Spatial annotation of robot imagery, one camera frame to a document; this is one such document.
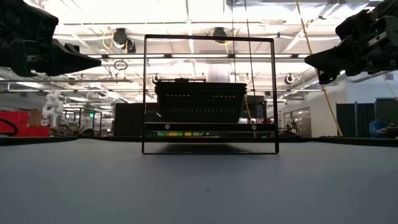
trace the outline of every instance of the metal stand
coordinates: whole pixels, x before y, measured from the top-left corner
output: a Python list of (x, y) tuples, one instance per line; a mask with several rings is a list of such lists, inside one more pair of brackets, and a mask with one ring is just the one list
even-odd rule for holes
[[(146, 66), (147, 66), (147, 40), (148, 39), (185, 39), (185, 40), (227, 40), (227, 41), (244, 41), (244, 42), (268, 42), (271, 45), (271, 66), (272, 66), (272, 98), (274, 106), (274, 124), (215, 124), (215, 123), (147, 123), (146, 122)], [(235, 57), (234, 54), (229, 54), (229, 57)], [(271, 38), (252, 38), (252, 37), (215, 37), (215, 36), (194, 36), (194, 35), (145, 35), (144, 39), (144, 74), (143, 74), (143, 110), (142, 110), (142, 149), (143, 154), (170, 154), (170, 153), (156, 153), (146, 152), (145, 142), (147, 131), (201, 131), (201, 132), (273, 132), (274, 133), (274, 152), (250, 152), (250, 153), (227, 153), (227, 154), (278, 154), (279, 153), (279, 135), (278, 135), (278, 106), (277, 106), (277, 90), (276, 90), (276, 70), (275, 70), (275, 46), (274, 39)], [(173, 142), (189, 142), (189, 143), (209, 143), (209, 142), (229, 142), (230, 138), (174, 138)]]

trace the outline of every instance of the gray table surface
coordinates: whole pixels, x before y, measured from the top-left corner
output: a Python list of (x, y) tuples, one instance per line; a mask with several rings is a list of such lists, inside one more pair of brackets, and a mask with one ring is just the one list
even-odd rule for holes
[(398, 223), (397, 148), (280, 148), (143, 156), (139, 143), (91, 139), (0, 147), (0, 223)]

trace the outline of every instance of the ceiling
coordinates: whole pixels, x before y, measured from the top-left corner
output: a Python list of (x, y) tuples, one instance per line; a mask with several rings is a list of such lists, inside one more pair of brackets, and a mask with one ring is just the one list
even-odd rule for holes
[[(46, 10), (57, 16), (60, 23), (54, 38), (62, 43), (80, 46), (80, 52), (88, 55), (124, 54), (116, 47), (110, 49), (112, 33), (116, 28), (127, 29), (134, 41), (137, 53), (144, 51), (145, 34), (211, 35), (215, 27), (224, 27), (229, 36), (270, 37), (275, 41), (277, 54), (309, 54), (295, 1), (264, 3), (261, 0), (25, 0), (26, 3)], [(308, 37), (313, 52), (336, 46), (340, 40), (335, 28), (348, 16), (358, 13), (368, 5), (368, 1), (345, 1), (344, 4), (328, 1), (306, 0), (300, 3), (302, 19), (307, 26)], [(149, 40), (149, 54), (269, 54), (268, 43), (233, 42), (225, 45), (209, 40)], [(103, 66), (78, 73), (65, 74), (59, 78), (75, 77), (78, 80), (101, 80), (126, 78), (129, 82), (97, 83), (95, 88), (140, 90), (144, 73), (143, 59), (124, 59), (128, 68), (114, 69), (113, 64), (120, 59), (103, 60)], [(205, 77), (211, 63), (226, 63), (231, 66), (231, 74), (239, 82), (253, 72), (256, 88), (272, 88), (271, 63), (268, 60), (239, 58), (188, 59), (150, 58), (147, 65), (147, 88), (153, 88), (155, 74), (160, 77)], [(300, 85), (312, 82), (315, 71), (300, 58), (277, 58), (277, 87), (289, 89), (284, 84), (287, 74), (300, 76)], [(62, 89), (88, 89), (82, 84), (74, 86), (59, 84)], [(118, 93), (127, 100), (138, 99), (138, 92)]]

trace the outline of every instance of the plastic crate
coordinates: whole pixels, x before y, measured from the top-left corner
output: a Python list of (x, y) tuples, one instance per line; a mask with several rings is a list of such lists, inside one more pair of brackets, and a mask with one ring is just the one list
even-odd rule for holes
[(237, 123), (245, 83), (157, 82), (164, 122)]
[(27, 127), (27, 137), (48, 137), (50, 136), (50, 127)]
[[(22, 122), (22, 123), (12, 122), (12, 123), (15, 124), (15, 126), (17, 126), (17, 128), (18, 128), (18, 133), (16, 135), (14, 135), (13, 137), (25, 137), (27, 123), (25, 123), (25, 122)], [(14, 129), (10, 125), (8, 125), (4, 122), (0, 122), (0, 133), (11, 133), (13, 131), (14, 131)]]
[(5, 111), (0, 112), (0, 118), (6, 119), (13, 123), (28, 123), (28, 111)]

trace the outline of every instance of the black pole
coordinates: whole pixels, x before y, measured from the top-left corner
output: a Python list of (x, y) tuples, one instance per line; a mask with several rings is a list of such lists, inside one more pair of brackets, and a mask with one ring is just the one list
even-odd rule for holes
[(262, 102), (262, 113), (264, 114), (263, 120), (264, 120), (264, 124), (267, 123), (267, 101)]
[(81, 124), (81, 108), (79, 108), (79, 128), (81, 128), (80, 124)]
[(270, 42), (271, 45), (271, 67), (272, 67), (272, 99), (274, 105), (274, 137), (275, 137), (275, 152), (279, 153), (279, 130), (278, 130), (278, 99), (276, 92), (276, 69), (275, 69), (275, 45), (274, 41)]
[(102, 112), (99, 112), (99, 136), (102, 136)]
[(358, 138), (358, 103), (355, 101), (354, 104), (355, 110), (355, 137)]
[(374, 102), (374, 120), (377, 120), (379, 115), (377, 114), (377, 100)]
[(145, 103), (147, 91), (147, 36), (144, 38), (144, 74), (142, 74), (142, 128), (141, 128), (141, 153), (145, 153)]
[(95, 111), (93, 111), (93, 136), (94, 134), (94, 127), (95, 127)]

